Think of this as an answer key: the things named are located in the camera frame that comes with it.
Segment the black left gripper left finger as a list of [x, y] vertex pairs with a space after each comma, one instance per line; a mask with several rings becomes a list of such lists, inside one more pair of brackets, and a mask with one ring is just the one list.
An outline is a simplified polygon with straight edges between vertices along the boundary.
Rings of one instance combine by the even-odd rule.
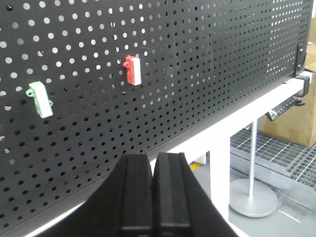
[[151, 237], [152, 175], [146, 155], [123, 155], [110, 176], [47, 237]]

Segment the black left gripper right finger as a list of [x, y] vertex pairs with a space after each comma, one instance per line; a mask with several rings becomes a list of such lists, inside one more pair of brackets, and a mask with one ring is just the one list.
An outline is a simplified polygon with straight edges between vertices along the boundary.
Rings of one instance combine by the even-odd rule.
[[160, 153], [153, 177], [156, 237], [235, 237], [183, 153]]

